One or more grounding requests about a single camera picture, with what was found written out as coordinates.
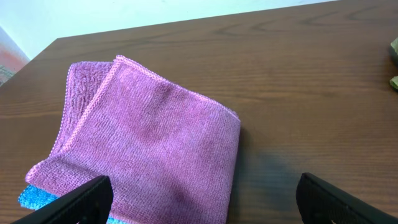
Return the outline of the green microfiber cloth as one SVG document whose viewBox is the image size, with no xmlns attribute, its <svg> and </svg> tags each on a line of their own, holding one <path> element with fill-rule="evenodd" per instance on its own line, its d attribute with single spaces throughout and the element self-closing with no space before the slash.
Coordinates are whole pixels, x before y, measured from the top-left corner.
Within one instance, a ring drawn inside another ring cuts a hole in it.
<svg viewBox="0 0 398 224">
<path fill-rule="evenodd" d="M 398 38 L 395 38 L 389 46 L 389 55 L 392 63 L 394 66 L 397 68 L 397 63 L 398 63 L 398 54 L 397 54 L 397 46 L 398 46 Z M 394 76 L 393 78 L 390 79 L 389 81 L 391 87 L 397 91 L 398 86 L 397 86 L 397 76 Z"/>
</svg>

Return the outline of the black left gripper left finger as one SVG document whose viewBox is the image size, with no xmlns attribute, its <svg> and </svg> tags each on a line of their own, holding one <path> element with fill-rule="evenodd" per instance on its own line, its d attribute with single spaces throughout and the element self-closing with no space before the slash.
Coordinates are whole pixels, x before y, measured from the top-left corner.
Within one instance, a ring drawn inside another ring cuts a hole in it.
<svg viewBox="0 0 398 224">
<path fill-rule="evenodd" d="M 111 181 L 101 175 L 12 224 L 106 224 L 112 202 Z"/>
</svg>

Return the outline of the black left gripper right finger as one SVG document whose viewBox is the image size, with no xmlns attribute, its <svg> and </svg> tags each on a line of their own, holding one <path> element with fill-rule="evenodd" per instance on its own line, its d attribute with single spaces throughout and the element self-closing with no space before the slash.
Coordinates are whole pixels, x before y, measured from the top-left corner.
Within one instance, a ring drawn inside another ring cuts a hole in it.
<svg viewBox="0 0 398 224">
<path fill-rule="evenodd" d="M 396 217 L 308 172 L 298 182 L 296 203 L 304 224 L 397 224 Z"/>
</svg>

